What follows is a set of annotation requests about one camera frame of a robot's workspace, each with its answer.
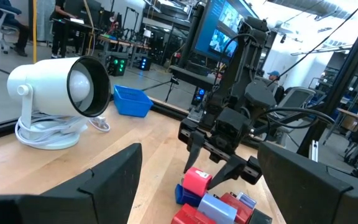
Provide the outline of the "white office chair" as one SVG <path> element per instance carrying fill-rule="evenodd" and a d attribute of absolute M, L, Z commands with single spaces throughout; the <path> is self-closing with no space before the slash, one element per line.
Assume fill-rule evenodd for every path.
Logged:
<path fill-rule="evenodd" d="M 1 52 L 3 54 L 8 54 L 10 50 L 14 48 L 14 44 L 10 42 L 6 42 L 5 36 L 6 35 L 13 35 L 19 32 L 17 27 L 5 24 L 6 16 L 9 15 L 16 15 L 14 12 L 8 11 L 6 9 L 2 9 L 2 16 L 0 17 L 0 33 L 2 37 L 0 38 L 0 47 Z"/>

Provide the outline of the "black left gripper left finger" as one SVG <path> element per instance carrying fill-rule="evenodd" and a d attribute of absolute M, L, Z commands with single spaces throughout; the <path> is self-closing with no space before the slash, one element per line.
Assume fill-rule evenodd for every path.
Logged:
<path fill-rule="evenodd" d="M 0 195 L 0 224 L 126 224 L 141 168 L 134 143 L 40 195 Z"/>

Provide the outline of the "black diagonal frame strut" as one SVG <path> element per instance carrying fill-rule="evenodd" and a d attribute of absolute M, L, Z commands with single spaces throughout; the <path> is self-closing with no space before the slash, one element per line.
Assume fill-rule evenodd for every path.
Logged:
<path fill-rule="evenodd" d="M 331 115 L 337 108 L 344 92 L 347 90 L 353 76 L 358 68 L 358 37 L 354 42 L 344 64 L 342 65 L 333 87 L 329 91 L 326 101 L 320 105 L 313 107 L 314 110 Z M 312 140 L 318 141 L 326 129 L 326 123 L 319 120 L 315 125 L 309 128 L 303 141 L 301 142 L 297 154 L 308 157 L 309 146 Z"/>

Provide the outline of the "lavender rectangular box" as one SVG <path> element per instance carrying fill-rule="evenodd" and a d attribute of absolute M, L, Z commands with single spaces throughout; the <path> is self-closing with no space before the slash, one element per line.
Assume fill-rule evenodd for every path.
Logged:
<path fill-rule="evenodd" d="M 217 224 L 234 224 L 237 210 L 220 199 L 205 194 L 200 201 L 198 211 L 214 220 Z"/>

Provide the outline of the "black rectangular box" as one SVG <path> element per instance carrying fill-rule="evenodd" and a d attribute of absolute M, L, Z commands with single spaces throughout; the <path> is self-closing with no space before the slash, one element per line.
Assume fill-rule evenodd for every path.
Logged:
<path fill-rule="evenodd" d="M 258 209 L 254 209 L 248 224 L 272 224 L 272 218 Z"/>

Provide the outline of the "grey office chair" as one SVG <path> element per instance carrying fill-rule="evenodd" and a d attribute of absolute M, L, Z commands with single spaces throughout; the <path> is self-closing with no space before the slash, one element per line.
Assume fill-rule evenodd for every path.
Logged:
<path fill-rule="evenodd" d="M 279 108 L 303 108 L 316 94 L 314 90 L 304 87 L 293 87 L 290 88 L 288 93 L 283 97 L 282 101 L 279 102 Z M 289 134 L 293 131 L 293 128 L 279 127 L 277 129 L 280 137 L 278 143 L 285 147 L 286 139 Z"/>

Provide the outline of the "red rectangular box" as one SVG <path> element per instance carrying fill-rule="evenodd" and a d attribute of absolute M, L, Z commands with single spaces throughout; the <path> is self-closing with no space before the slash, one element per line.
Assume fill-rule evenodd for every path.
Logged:
<path fill-rule="evenodd" d="M 253 209 L 240 202 L 230 193 L 225 193 L 220 200 L 237 210 L 234 222 L 236 224 L 249 224 Z"/>
<path fill-rule="evenodd" d="M 186 203 L 174 215 L 171 224 L 216 224 L 216 222 Z"/>

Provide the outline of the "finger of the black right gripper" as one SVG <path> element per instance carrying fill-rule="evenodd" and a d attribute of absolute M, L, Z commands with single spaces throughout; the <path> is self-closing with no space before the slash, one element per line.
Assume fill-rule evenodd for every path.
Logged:
<path fill-rule="evenodd" d="M 204 145 L 205 133 L 201 131 L 193 131 L 188 138 L 187 150 L 189 151 L 189 157 L 183 170 L 186 173 L 196 162 L 200 150 Z"/>
<path fill-rule="evenodd" d="M 208 190 L 213 189 L 217 185 L 229 179 L 237 180 L 241 175 L 247 161 L 237 155 L 232 155 L 227 162 L 222 166 L 218 173 L 212 178 L 208 185 Z"/>

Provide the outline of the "person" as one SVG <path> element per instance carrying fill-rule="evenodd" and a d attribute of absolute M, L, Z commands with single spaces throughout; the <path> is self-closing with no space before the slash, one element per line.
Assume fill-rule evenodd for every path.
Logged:
<path fill-rule="evenodd" d="M 2 24 L 4 26 L 10 26 L 18 28 L 19 30 L 19 38 L 18 41 L 14 44 L 14 51 L 17 52 L 18 55 L 22 57 L 26 57 L 27 54 L 25 52 L 25 47 L 27 45 L 27 41 L 29 39 L 29 28 L 23 24 L 21 24 L 16 18 L 15 15 L 21 15 L 22 11 L 16 7 L 14 7 L 10 0 L 0 0 L 0 18 L 2 18 L 4 12 L 9 11 L 6 14 Z"/>
<path fill-rule="evenodd" d="M 58 58 L 59 48 L 62 47 L 62 38 L 63 38 L 63 29 L 64 24 L 59 22 L 59 19 L 64 18 L 76 18 L 73 14 L 66 12 L 65 10 L 66 0 L 55 0 L 55 7 L 53 12 L 51 13 L 50 20 L 53 21 L 52 33 L 52 56 L 51 58 Z"/>
<path fill-rule="evenodd" d="M 268 79 L 273 82 L 274 91 L 273 95 L 275 97 L 275 100 L 277 103 L 281 102 L 283 96 L 284 96 L 284 87 L 279 84 L 280 81 L 280 73 L 276 70 L 272 72 L 268 72 Z"/>

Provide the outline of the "blue plastic basket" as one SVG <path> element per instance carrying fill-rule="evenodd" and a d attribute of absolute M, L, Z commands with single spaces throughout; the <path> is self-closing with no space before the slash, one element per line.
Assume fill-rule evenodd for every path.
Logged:
<path fill-rule="evenodd" d="M 144 118 L 154 103 L 142 91 L 114 85 L 114 104 L 121 115 Z"/>

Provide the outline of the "dark blue charger block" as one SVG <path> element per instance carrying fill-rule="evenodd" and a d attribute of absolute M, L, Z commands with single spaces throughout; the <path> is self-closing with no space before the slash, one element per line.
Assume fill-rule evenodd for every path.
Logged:
<path fill-rule="evenodd" d="M 177 204 L 188 204 L 192 207 L 198 207 L 201 202 L 201 197 L 183 188 L 180 184 L 175 187 L 175 201 Z"/>

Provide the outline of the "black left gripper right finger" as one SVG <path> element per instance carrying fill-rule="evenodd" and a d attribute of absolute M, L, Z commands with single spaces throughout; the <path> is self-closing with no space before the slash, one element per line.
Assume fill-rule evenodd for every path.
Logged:
<path fill-rule="evenodd" d="M 257 154 L 287 224 L 358 224 L 358 178 L 269 142 Z"/>

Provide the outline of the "white spot lamp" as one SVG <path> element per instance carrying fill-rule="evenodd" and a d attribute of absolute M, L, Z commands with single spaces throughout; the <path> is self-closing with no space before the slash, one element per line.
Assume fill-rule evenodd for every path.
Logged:
<path fill-rule="evenodd" d="M 21 65 L 10 73 L 7 90 L 21 102 L 15 135 L 27 146 L 61 150 L 74 146 L 89 124 L 110 130 L 102 114 L 111 84 L 103 64 L 92 56 Z"/>

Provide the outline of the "pink-red charger cube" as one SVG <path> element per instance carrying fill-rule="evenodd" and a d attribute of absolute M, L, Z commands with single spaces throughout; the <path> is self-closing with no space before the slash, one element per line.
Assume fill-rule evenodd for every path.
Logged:
<path fill-rule="evenodd" d="M 208 185 L 210 184 L 213 176 L 209 173 L 206 173 L 198 168 L 190 167 L 183 179 L 183 188 L 203 197 L 207 192 Z"/>

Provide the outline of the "black office desk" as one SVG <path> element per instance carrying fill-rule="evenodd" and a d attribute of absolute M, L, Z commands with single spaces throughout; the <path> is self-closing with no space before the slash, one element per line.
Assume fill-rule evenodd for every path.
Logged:
<path fill-rule="evenodd" d="M 96 45 L 96 39 L 98 37 L 97 31 L 99 31 L 99 29 L 94 28 L 89 25 L 86 25 L 86 24 L 80 24 L 78 22 L 72 21 L 67 18 L 64 18 L 64 19 L 53 18 L 53 21 L 63 24 L 63 35 L 62 35 L 62 41 L 61 41 L 62 47 L 60 48 L 60 55 L 62 56 L 62 58 L 64 58 L 66 56 L 67 42 L 68 42 L 69 33 L 71 30 L 77 30 L 82 33 L 85 33 L 81 55 L 82 56 L 93 55 L 94 48 Z"/>

